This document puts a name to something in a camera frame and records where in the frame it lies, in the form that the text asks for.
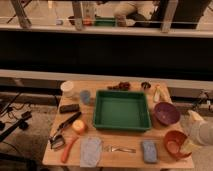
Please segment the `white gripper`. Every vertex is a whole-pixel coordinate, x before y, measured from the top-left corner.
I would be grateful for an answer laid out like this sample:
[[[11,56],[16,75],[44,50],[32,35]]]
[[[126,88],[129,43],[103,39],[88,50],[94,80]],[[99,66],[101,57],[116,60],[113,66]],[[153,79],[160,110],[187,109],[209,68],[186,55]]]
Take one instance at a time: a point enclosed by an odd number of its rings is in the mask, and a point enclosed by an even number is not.
[[[189,154],[195,151],[199,145],[206,145],[206,137],[208,136],[208,131],[206,130],[206,121],[195,111],[188,111],[190,119],[195,121],[189,129],[188,137],[181,146],[180,152],[183,154]]]

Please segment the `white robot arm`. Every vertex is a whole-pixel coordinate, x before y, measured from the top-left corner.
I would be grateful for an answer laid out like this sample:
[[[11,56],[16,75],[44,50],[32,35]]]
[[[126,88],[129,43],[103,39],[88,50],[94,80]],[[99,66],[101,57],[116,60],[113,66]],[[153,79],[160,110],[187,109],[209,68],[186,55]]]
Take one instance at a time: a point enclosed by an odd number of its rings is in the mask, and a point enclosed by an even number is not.
[[[213,122],[206,121],[199,113],[189,110],[188,136],[180,152],[189,154],[203,146],[213,146]]]

